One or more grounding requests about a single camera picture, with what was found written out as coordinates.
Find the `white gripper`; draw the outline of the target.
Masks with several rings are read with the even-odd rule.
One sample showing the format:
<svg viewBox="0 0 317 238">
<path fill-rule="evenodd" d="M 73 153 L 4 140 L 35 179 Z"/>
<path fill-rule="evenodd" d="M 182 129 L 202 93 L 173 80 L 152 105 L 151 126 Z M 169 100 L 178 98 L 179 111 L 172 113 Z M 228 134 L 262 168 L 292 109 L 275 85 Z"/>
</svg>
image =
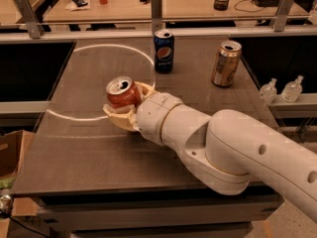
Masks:
<svg viewBox="0 0 317 238">
<path fill-rule="evenodd" d="M 145 139 L 163 146 L 161 129 L 164 120 L 182 101 L 166 92 L 157 93 L 153 87 L 143 82 L 136 81 L 136 85 L 143 101 L 138 110 L 134 105 L 113 108 L 104 104 L 103 111 L 117 127 L 131 132 L 140 131 Z"/>
</svg>

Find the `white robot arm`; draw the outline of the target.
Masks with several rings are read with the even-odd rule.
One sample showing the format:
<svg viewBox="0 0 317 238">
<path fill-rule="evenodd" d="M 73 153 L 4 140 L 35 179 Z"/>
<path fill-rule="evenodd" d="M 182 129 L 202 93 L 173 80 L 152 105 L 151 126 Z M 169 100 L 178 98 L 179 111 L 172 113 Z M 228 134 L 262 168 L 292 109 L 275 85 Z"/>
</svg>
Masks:
<svg viewBox="0 0 317 238">
<path fill-rule="evenodd" d="M 214 191 L 243 192 L 264 182 L 317 221 L 317 155 L 266 124 L 235 110 L 207 115 L 181 99 L 127 76 L 106 86 L 103 110 L 119 128 L 173 149 Z"/>
</svg>

